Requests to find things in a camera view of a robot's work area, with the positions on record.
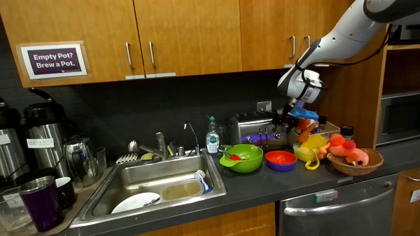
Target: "stainless steel sink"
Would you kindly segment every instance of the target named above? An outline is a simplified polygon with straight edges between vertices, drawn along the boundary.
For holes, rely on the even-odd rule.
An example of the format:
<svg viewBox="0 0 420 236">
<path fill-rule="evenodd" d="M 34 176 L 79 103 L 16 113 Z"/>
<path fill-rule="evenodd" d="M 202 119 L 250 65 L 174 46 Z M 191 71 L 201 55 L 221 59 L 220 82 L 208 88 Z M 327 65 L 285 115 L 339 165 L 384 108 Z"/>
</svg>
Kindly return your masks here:
<svg viewBox="0 0 420 236">
<path fill-rule="evenodd" d="M 160 192 L 167 186 L 194 178 L 194 173 L 206 173 L 205 182 L 212 189 L 210 193 L 183 198 L 111 214 L 124 199 L 142 192 Z M 200 155 L 181 157 L 153 164 L 142 165 L 141 161 L 131 161 L 115 165 L 109 176 L 82 207 L 70 228 L 103 223 L 109 220 L 133 216 L 167 207 L 203 201 L 226 194 L 225 186 L 213 159 L 205 152 Z"/>
</svg>

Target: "black lid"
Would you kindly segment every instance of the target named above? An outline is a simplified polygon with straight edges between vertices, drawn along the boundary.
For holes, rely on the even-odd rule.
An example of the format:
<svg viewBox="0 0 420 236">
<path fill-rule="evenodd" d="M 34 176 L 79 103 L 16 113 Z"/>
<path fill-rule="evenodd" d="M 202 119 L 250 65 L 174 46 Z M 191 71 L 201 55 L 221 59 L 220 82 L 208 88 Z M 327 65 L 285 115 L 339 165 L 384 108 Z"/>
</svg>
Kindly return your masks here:
<svg viewBox="0 0 420 236">
<path fill-rule="evenodd" d="M 353 126 L 342 126 L 340 128 L 340 134 L 345 136 L 353 136 L 354 127 Z"/>
<path fill-rule="evenodd" d="M 29 89 L 29 91 L 43 97 L 47 102 L 35 103 L 24 109 L 24 116 L 28 126 L 54 124 L 66 119 L 63 106 L 56 103 L 48 93 L 34 88 Z"/>
<path fill-rule="evenodd" d="M 324 115 L 320 115 L 318 117 L 318 122 L 320 125 L 325 125 L 327 123 L 327 117 Z"/>
<path fill-rule="evenodd" d="M 7 129 L 19 125 L 21 115 L 16 108 L 10 108 L 0 97 L 0 129 Z"/>
</svg>

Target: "countertop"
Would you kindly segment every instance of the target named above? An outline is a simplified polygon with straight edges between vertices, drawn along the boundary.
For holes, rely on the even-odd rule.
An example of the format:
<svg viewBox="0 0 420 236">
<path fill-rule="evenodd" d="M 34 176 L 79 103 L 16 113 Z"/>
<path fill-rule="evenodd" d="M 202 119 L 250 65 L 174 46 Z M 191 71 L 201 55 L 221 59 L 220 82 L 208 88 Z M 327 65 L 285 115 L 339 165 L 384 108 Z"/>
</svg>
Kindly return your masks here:
<svg viewBox="0 0 420 236">
<path fill-rule="evenodd" d="M 105 227 L 92 225 L 67 229 L 60 235 L 137 235 L 420 167 L 420 139 L 378 147 L 377 150 L 384 157 L 383 165 L 369 175 L 354 178 L 338 172 L 330 163 L 321 163 L 317 170 L 306 170 L 301 161 L 294 170 L 286 173 L 267 168 L 264 160 L 256 171 L 238 174 L 221 166 L 215 158 L 227 190 L 224 196 L 133 216 L 138 224 L 126 228 L 119 227 L 122 218 Z"/>
</svg>

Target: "electrical outlet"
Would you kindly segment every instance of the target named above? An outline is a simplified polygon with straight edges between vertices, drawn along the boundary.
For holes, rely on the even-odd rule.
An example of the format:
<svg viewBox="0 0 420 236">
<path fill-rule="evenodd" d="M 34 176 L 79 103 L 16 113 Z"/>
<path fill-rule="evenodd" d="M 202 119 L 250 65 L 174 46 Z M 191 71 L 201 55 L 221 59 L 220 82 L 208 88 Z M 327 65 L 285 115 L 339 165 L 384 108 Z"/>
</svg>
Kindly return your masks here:
<svg viewBox="0 0 420 236">
<path fill-rule="evenodd" d="M 257 110 L 258 111 L 262 111 L 262 110 L 271 111 L 271 101 L 257 102 Z"/>
</svg>

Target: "green bowl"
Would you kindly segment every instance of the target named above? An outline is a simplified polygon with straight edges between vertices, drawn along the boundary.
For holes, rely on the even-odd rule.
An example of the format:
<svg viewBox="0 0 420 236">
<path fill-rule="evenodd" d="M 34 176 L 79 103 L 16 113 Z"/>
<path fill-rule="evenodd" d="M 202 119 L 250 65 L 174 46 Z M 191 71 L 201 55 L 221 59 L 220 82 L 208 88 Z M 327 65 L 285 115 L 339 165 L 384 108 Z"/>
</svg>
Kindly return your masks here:
<svg viewBox="0 0 420 236">
<path fill-rule="evenodd" d="M 263 150 L 255 145 L 250 144 L 238 144 L 227 151 L 230 154 L 236 154 L 241 158 L 247 160 L 233 161 L 230 160 L 225 154 L 220 158 L 219 163 L 223 166 L 229 167 L 231 170 L 238 173 L 249 173 L 253 172 L 263 162 Z"/>
</svg>

